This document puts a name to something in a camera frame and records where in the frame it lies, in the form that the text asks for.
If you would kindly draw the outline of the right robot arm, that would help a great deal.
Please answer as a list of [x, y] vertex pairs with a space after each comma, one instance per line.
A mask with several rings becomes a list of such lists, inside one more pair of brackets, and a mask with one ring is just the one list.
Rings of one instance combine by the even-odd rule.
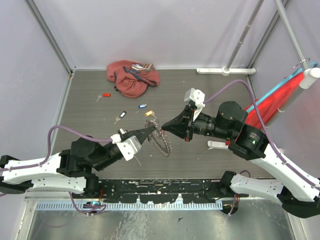
[[235, 193], [267, 199], [302, 219], [319, 215], [319, 178], [302, 171], [277, 148], [272, 148], [264, 132], [246, 124], [248, 113], [238, 103], [223, 102], [216, 117], [204, 113], [195, 117], [195, 113], [195, 105], [189, 103], [161, 128], [186, 142], [191, 141], [194, 134], [226, 140], [233, 154], [260, 166], [274, 177], [261, 180], [226, 171], [219, 182], [223, 196], [231, 197]]

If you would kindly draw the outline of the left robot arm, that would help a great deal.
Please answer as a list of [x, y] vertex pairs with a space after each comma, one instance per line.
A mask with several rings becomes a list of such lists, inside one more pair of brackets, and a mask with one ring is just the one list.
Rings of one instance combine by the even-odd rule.
[[133, 159], [155, 130], [154, 125], [131, 131], [119, 129], [109, 139], [80, 134], [70, 149], [38, 159], [20, 160], [3, 155], [0, 194], [19, 195], [40, 190], [95, 198], [100, 193], [100, 183], [93, 170], [102, 171], [121, 159]]

